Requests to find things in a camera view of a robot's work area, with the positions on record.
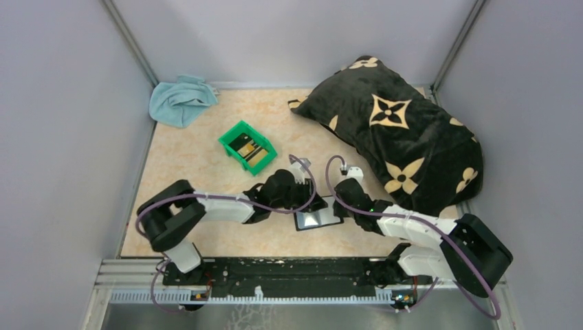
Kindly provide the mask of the black card holder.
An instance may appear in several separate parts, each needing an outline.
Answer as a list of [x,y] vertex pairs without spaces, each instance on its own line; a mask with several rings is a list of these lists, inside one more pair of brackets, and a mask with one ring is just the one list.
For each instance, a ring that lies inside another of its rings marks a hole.
[[344,223],[344,219],[337,217],[333,213],[333,203],[335,199],[329,195],[324,196],[326,208],[313,212],[297,212],[294,214],[295,227],[297,231],[312,230],[327,226],[336,226]]

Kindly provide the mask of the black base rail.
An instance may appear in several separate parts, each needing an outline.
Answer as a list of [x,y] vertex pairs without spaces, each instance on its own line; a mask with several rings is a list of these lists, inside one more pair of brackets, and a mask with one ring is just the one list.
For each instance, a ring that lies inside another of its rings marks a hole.
[[376,289],[412,285],[414,280],[388,257],[216,257],[188,273],[170,264],[162,282],[201,285],[213,298],[251,297],[257,287],[266,298],[348,298],[371,297]]

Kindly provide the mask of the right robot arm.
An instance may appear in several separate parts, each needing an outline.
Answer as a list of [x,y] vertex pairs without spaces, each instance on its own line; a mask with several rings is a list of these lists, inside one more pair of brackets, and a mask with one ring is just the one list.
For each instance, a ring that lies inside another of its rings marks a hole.
[[397,273],[451,280],[465,291],[486,298],[514,257],[475,215],[439,218],[382,199],[371,199],[360,182],[344,179],[334,188],[334,214],[352,218],[361,229],[404,240],[391,253]]

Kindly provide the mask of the light blue cloth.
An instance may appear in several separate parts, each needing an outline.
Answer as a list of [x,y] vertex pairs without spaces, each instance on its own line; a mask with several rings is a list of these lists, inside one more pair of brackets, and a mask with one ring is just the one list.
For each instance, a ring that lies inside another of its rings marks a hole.
[[160,82],[154,87],[148,114],[160,124],[185,129],[218,103],[219,94],[203,78],[181,75],[175,82]]

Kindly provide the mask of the gold card in bin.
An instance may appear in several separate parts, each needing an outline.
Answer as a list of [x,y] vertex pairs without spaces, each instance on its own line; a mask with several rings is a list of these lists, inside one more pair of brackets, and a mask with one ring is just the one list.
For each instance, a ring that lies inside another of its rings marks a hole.
[[246,133],[235,138],[229,143],[229,147],[236,151],[251,168],[257,166],[268,155],[268,151]]

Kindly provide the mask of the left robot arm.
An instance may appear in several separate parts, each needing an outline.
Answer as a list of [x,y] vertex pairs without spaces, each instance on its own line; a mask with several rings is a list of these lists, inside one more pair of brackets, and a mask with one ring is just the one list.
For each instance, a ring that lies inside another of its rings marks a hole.
[[312,179],[296,179],[290,170],[277,170],[266,182],[237,195],[203,194],[181,179],[138,208],[136,228],[148,239],[152,251],[162,253],[179,272],[188,274],[203,264],[187,237],[200,222],[253,224],[273,212],[315,212],[327,206]]

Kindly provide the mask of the green plastic bin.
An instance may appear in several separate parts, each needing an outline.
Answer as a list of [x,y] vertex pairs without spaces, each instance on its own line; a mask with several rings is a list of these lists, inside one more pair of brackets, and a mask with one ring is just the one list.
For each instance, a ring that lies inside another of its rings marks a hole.
[[224,133],[218,142],[227,156],[253,176],[263,171],[277,156],[272,143],[247,122],[241,120]]

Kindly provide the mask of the black floral pillow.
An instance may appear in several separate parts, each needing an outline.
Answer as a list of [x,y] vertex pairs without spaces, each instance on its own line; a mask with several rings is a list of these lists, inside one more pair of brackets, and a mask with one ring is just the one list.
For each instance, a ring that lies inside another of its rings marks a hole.
[[475,134],[374,56],[357,58],[287,105],[352,146],[405,209],[437,216],[482,189]]

